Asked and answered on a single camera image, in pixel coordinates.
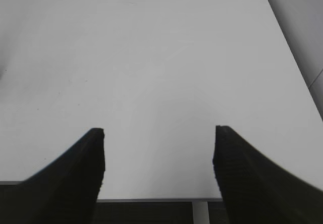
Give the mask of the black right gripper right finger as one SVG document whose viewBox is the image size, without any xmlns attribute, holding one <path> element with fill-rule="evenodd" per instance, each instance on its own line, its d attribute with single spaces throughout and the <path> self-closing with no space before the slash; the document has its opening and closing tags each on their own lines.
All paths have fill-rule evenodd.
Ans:
<svg viewBox="0 0 323 224">
<path fill-rule="evenodd" d="M 217 125 L 213 169 L 230 223 L 322 223 L 322 190 Z"/>
</svg>

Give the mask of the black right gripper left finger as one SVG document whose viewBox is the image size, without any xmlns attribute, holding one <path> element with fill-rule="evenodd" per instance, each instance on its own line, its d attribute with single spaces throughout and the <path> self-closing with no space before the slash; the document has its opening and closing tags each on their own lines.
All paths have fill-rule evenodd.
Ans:
<svg viewBox="0 0 323 224">
<path fill-rule="evenodd" d="M 4 194 L 1 223 L 91 223 L 104 171 L 104 130 L 92 128 Z"/>
</svg>

